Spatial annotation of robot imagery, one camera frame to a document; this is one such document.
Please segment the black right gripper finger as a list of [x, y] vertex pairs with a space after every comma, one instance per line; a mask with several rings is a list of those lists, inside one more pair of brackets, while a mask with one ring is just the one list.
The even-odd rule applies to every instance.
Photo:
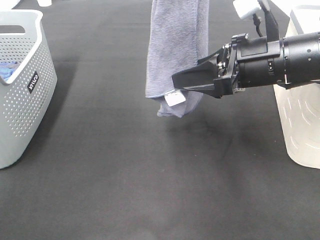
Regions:
[[172, 75], [175, 89], [215, 96], [214, 79], [218, 77], [217, 64], [210, 61]]
[[217, 66], [218, 63], [217, 63], [217, 59], [219, 57], [219, 55], [223, 52], [223, 49], [220, 48], [219, 50], [217, 50], [216, 52], [212, 53], [211, 55], [209, 56], [206, 56], [204, 58], [201, 58], [197, 61], [197, 65], [201, 65], [205, 62], [208, 62], [208, 61], [212, 61], [214, 59], [214, 57], [216, 57], [216, 59], [213, 61], [213, 63]]

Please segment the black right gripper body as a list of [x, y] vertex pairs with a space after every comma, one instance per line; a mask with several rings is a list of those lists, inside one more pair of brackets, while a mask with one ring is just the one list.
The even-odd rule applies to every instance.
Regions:
[[215, 54], [215, 95], [232, 95], [245, 88], [281, 82], [281, 40], [278, 33], [250, 39], [232, 37]]

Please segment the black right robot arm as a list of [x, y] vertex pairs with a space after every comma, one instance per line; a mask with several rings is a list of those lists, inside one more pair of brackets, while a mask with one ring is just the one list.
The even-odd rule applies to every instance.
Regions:
[[172, 75], [178, 90], [194, 91], [220, 99], [246, 88], [279, 85], [286, 90], [320, 81], [319, 32], [267, 41], [232, 37], [197, 65]]

